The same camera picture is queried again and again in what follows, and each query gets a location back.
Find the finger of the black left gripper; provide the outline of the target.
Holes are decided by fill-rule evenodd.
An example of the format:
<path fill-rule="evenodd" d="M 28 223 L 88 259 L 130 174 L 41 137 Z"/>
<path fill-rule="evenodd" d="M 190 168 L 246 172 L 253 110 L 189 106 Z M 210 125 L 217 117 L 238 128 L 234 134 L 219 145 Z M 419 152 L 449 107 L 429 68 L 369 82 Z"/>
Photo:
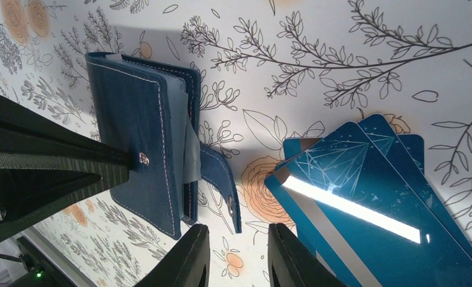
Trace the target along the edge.
<path fill-rule="evenodd" d="M 128 153 L 75 133 L 0 95 L 0 128 L 83 148 L 104 159 L 130 165 Z"/>
<path fill-rule="evenodd" d="M 129 179 L 130 160 L 0 152 L 0 242 Z"/>

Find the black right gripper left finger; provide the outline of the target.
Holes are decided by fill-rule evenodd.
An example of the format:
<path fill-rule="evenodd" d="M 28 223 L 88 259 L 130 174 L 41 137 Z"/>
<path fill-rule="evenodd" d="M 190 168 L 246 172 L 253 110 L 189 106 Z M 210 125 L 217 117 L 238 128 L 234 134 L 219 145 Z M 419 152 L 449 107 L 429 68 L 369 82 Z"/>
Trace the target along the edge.
<path fill-rule="evenodd" d="M 209 271 L 209 228 L 195 224 L 135 287 L 208 286 Z"/>

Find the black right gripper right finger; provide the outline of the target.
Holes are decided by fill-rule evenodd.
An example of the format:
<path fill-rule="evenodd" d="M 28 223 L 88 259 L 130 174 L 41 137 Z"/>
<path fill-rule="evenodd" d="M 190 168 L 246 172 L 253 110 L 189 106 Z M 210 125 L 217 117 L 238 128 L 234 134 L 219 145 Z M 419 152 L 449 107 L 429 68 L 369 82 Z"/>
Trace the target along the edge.
<path fill-rule="evenodd" d="M 271 286 L 344 286 L 282 223 L 268 227 L 268 273 Z"/>

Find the blue denim card holder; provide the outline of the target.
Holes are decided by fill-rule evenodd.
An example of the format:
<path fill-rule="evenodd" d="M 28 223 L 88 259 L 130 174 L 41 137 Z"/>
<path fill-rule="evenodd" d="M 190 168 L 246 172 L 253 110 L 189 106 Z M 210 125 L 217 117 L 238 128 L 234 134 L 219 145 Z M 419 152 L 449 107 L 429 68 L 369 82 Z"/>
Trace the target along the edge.
<path fill-rule="evenodd" d="M 129 179 L 110 190 L 124 209 L 172 239 L 197 221 L 198 181 L 223 198 L 236 233 L 239 198 L 227 159 L 198 138 L 198 71 L 125 54 L 85 55 L 102 143 L 130 157 Z"/>

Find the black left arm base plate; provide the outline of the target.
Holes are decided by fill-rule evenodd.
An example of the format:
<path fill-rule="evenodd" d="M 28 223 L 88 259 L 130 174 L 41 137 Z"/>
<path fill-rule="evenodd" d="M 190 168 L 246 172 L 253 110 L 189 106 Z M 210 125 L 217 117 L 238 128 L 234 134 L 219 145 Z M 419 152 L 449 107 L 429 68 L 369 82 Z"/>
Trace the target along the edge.
<path fill-rule="evenodd" d="M 74 287 L 68 279 L 47 257 L 45 257 L 28 239 L 21 236 L 17 240 L 21 254 L 19 258 L 26 274 L 13 281 L 11 287 Z"/>

